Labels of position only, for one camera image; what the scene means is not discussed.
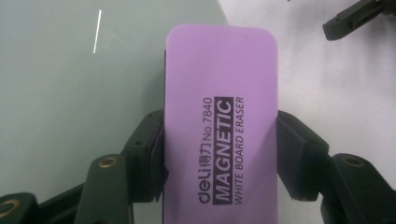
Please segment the white line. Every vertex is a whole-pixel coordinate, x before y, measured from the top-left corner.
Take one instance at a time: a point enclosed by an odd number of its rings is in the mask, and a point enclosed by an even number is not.
[[[99,9],[99,17],[98,17],[98,25],[96,27],[96,37],[95,37],[95,45],[93,46],[93,53],[96,52],[96,43],[98,42],[98,34],[99,34],[99,25],[100,25],[100,18],[102,16],[102,10]]]

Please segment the white surface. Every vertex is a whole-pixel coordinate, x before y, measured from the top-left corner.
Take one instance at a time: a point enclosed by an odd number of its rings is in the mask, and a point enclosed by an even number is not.
[[[396,188],[396,17],[378,16],[329,42],[321,25],[357,1],[219,0],[231,25],[262,27],[279,47],[279,109],[330,144],[369,160]],[[290,200],[279,182],[279,223],[323,223],[320,202]]]
[[[332,155],[362,156],[396,188],[396,17],[329,42],[321,25],[355,1],[219,2],[231,25],[276,37],[280,109]],[[0,195],[30,191],[42,202],[82,182],[95,158],[120,152],[163,106],[158,49],[180,17],[222,22],[214,1],[2,1]],[[322,223],[319,203],[291,201],[282,184],[278,195],[279,223]],[[136,223],[160,223],[160,207],[137,205]]]

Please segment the purple surface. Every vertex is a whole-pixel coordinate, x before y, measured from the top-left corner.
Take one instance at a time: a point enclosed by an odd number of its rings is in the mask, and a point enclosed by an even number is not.
[[[267,31],[227,26],[183,25],[167,39],[165,79],[165,224],[275,224],[277,53],[275,39]],[[203,179],[198,172],[205,128],[216,135],[214,97],[234,97],[233,168],[238,134],[243,137],[241,204],[200,203]],[[236,97],[244,98],[244,132],[236,132]],[[211,116],[204,116],[203,99],[211,98]],[[208,192],[213,200],[215,152],[209,159]]]

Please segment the purple eraser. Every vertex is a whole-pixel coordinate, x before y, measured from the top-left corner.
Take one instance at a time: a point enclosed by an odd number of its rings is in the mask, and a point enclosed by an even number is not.
[[[255,28],[182,25],[166,46],[164,224],[276,224],[277,52]]]

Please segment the black object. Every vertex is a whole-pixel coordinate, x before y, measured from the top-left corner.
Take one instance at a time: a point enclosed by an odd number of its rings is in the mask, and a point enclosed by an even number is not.
[[[291,198],[315,201],[321,193],[326,224],[396,223],[396,193],[373,165],[348,154],[331,158],[328,150],[301,121],[279,111],[277,169]],[[160,110],[142,120],[120,155],[95,160],[84,185],[40,205],[28,193],[0,198],[0,223],[134,223],[133,203],[158,200],[167,175]]]
[[[396,193],[367,160],[327,155],[328,145],[301,121],[279,111],[278,174],[290,197],[315,201],[323,195],[326,224],[396,223]]]
[[[396,0],[361,0],[323,24],[328,40],[336,40],[352,33],[379,14],[396,16]]]

